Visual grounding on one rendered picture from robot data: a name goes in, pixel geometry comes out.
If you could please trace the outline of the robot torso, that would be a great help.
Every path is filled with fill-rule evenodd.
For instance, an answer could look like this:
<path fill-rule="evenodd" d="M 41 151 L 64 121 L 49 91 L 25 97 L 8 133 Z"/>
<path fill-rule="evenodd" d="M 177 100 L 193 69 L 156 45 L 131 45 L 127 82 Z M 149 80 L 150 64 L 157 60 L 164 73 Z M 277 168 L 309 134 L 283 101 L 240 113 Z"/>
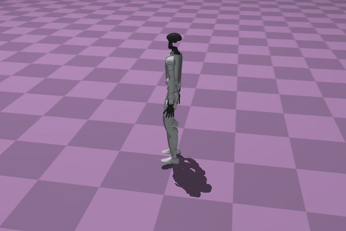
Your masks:
<path fill-rule="evenodd" d="M 170 54 L 171 53 L 171 54 Z M 176 101 L 179 100 L 179 90 L 178 90 L 178 86 L 177 84 L 179 84 L 180 80 L 181 80 L 181 72 L 182 72 L 182 53 L 179 55 L 174 54 L 174 52 L 170 52 L 166 59 L 170 56 L 174 56 L 175 57 L 175 90 L 174 90 L 174 97 L 176 99 Z M 173 53 L 173 54 L 172 54 Z M 166 79 L 169 78 L 168 75 L 168 71 L 167 71 L 167 65 L 166 65 L 166 60 L 165 60 L 165 75 L 166 75 Z M 168 92 L 167 92 L 167 99 L 168 99 Z"/>

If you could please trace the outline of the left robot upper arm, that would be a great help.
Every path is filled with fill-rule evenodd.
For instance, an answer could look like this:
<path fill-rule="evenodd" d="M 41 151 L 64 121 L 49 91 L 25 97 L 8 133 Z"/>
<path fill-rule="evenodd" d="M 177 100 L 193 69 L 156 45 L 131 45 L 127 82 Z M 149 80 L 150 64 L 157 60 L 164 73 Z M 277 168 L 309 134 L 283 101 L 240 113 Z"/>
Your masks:
<path fill-rule="evenodd" d="M 169 78 L 166 79 L 166 84 L 168 85 L 168 80 L 173 80 L 175 82 L 175 57 L 170 56 L 166 59 L 167 71 Z"/>

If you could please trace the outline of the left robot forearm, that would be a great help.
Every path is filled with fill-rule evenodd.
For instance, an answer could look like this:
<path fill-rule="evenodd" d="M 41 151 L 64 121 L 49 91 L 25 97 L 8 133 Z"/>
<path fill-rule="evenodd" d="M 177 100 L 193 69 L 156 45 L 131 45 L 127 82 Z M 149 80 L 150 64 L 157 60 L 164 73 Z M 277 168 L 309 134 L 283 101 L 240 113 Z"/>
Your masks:
<path fill-rule="evenodd" d="M 168 80 L 168 100 L 169 100 L 169 104 L 173 104 L 174 103 L 174 90 L 175 90 L 175 84 L 173 80 Z"/>

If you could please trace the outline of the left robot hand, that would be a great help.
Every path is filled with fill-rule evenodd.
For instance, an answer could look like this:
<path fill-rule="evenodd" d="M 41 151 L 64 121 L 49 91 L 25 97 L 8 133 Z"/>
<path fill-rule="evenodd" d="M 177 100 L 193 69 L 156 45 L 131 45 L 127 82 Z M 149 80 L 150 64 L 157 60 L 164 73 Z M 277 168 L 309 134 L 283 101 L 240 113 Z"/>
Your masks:
<path fill-rule="evenodd" d="M 172 114 L 173 114 L 173 117 L 174 117 L 174 108 L 173 108 L 174 103 L 173 104 L 169 104 L 169 100 L 168 100 L 168 104 L 167 105 L 168 105 L 167 109 L 163 112 L 163 114 L 167 111 L 166 117 L 167 117 L 168 113 L 169 113 L 168 118 L 172 117 Z M 171 115 L 170 115 L 170 113 L 171 113 Z"/>

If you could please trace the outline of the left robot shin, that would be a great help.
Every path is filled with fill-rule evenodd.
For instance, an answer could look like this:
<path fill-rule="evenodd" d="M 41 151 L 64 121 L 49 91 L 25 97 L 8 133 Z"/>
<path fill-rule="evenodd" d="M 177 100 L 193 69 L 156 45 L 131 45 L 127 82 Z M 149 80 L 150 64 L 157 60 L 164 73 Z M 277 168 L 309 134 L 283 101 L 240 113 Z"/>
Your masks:
<path fill-rule="evenodd" d="M 167 133 L 168 145 L 172 159 L 176 159 L 176 149 L 178 147 L 178 131 L 172 130 L 170 136 Z"/>

